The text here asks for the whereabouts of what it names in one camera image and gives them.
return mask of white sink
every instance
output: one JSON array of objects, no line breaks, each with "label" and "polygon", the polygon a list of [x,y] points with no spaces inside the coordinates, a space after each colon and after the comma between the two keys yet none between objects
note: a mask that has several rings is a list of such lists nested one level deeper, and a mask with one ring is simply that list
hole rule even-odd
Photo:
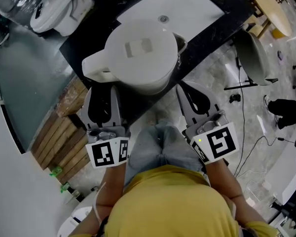
[{"label": "white sink", "polygon": [[210,0],[141,0],[121,14],[123,24],[134,19],[151,19],[164,24],[187,41],[224,15]]}]

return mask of jeans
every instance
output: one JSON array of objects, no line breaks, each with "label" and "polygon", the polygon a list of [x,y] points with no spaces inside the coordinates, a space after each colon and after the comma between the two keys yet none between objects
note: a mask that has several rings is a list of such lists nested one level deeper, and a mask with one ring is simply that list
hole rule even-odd
[{"label": "jeans", "polygon": [[179,130],[162,120],[139,133],[127,162],[125,185],[138,173],[166,164],[193,171],[202,168],[198,155]]},{"label": "jeans", "polygon": [[276,101],[270,101],[267,108],[273,114],[282,116],[282,118],[278,120],[279,129],[296,124],[295,100],[277,99]]}]

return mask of black cable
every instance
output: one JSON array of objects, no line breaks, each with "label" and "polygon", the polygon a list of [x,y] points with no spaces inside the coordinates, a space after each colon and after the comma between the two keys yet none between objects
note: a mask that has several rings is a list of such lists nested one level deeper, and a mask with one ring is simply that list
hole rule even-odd
[{"label": "black cable", "polygon": [[[239,69],[239,84],[241,86],[241,81],[240,81],[240,66],[238,67]],[[236,171],[235,173],[233,174],[233,176],[235,176],[235,174],[237,173],[237,170],[238,170],[238,167],[241,163],[241,160],[242,160],[242,156],[243,156],[243,148],[244,148],[244,144],[245,144],[245,123],[246,123],[246,119],[245,119],[245,111],[244,111],[244,97],[243,97],[243,91],[242,91],[242,88],[241,89],[241,94],[242,94],[242,116],[243,116],[243,140],[242,140],[242,152],[241,152],[241,157],[240,157],[240,161],[239,161],[239,164],[236,168]]]},{"label": "black cable", "polygon": [[293,142],[293,141],[289,141],[289,140],[286,140],[286,139],[283,139],[283,140],[285,140],[285,141],[287,141],[287,142],[290,142],[290,143],[294,143],[294,144],[295,144],[295,142]]},{"label": "black cable", "polygon": [[267,138],[266,138],[264,135],[261,136],[261,137],[256,141],[256,143],[254,144],[254,146],[253,146],[253,148],[251,149],[250,153],[248,154],[247,158],[245,159],[245,161],[244,161],[243,164],[241,165],[238,174],[235,176],[236,178],[237,178],[237,176],[240,174],[240,171],[241,171],[242,167],[244,166],[244,164],[246,163],[247,159],[248,159],[249,156],[251,155],[253,149],[256,147],[257,143],[258,143],[259,140],[262,139],[262,138],[265,138],[265,139],[266,139],[266,141],[267,141],[267,145],[268,145],[269,147],[271,147],[271,146],[274,144],[274,142],[276,141],[276,139],[277,139],[277,138],[275,138],[275,139],[273,140],[272,144],[269,144]]}]

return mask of wooden table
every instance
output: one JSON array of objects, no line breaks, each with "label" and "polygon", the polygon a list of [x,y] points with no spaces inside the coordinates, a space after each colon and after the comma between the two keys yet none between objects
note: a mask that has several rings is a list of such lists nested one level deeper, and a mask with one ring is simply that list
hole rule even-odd
[{"label": "wooden table", "polygon": [[267,20],[262,24],[263,30],[258,35],[258,38],[265,33],[267,28],[273,24],[283,35],[290,36],[292,29],[285,12],[276,0],[255,0],[259,9],[267,17]]}]

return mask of black countertop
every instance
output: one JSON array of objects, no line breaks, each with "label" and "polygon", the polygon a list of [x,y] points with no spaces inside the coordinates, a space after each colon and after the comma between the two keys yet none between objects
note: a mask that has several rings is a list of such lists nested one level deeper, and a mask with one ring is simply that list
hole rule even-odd
[{"label": "black countertop", "polygon": [[224,15],[188,42],[186,50],[180,55],[180,66],[177,63],[167,87],[156,95],[141,95],[121,82],[98,83],[84,77],[81,66],[83,59],[104,49],[109,35],[120,25],[117,17],[139,1],[109,0],[105,6],[91,14],[60,48],[86,87],[98,90],[102,100],[107,101],[113,84],[117,86],[122,117],[128,125],[135,122],[202,60],[230,39],[254,13],[247,0],[211,0]]}]

